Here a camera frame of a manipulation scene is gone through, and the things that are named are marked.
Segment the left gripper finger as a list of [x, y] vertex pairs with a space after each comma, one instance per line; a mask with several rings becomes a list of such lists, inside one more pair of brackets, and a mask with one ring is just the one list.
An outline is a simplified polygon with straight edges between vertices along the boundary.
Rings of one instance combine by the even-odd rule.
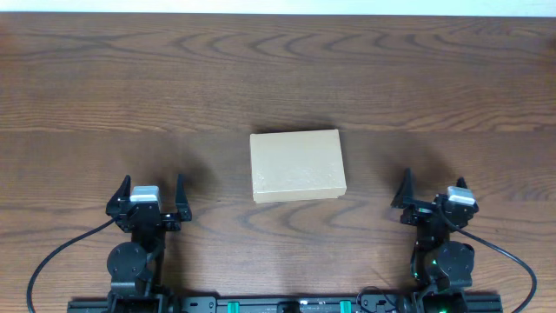
[[114, 193], [114, 195], [110, 198], [106, 205], [106, 212], [107, 213], [119, 213], [121, 210], [121, 206], [128, 202], [131, 192], [131, 177], [130, 175], [126, 175], [125, 178], [122, 180], [120, 187]]
[[179, 174], [176, 180], [175, 206], [181, 221], [191, 221], [192, 213], [189, 201], [183, 186], [183, 175]]

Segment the cardboard box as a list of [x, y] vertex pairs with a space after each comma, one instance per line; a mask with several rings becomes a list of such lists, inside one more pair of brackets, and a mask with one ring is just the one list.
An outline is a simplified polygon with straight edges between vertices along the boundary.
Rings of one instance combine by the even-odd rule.
[[333, 199], [347, 191], [338, 130], [252, 134], [249, 147], [256, 203]]

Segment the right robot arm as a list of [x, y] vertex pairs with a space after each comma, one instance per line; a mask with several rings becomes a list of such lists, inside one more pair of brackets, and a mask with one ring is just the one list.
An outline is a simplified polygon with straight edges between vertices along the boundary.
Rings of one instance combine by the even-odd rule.
[[414, 195], [414, 178], [404, 170], [391, 206], [400, 222], [417, 228], [410, 271], [418, 289], [398, 298], [399, 312], [467, 312], [463, 289], [473, 284], [474, 249], [450, 235], [468, 225], [479, 206], [464, 178], [430, 202]]

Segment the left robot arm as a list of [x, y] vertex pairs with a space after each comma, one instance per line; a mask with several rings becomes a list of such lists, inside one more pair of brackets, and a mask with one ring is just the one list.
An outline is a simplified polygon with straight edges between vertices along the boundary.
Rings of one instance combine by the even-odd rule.
[[162, 266], [166, 234], [179, 231], [183, 222], [192, 220], [183, 175], [177, 177], [174, 212], [162, 212], [158, 187], [132, 187], [131, 178], [126, 176], [108, 201], [106, 214], [131, 235], [107, 259], [111, 275], [107, 311], [180, 312], [180, 298], [162, 284]]

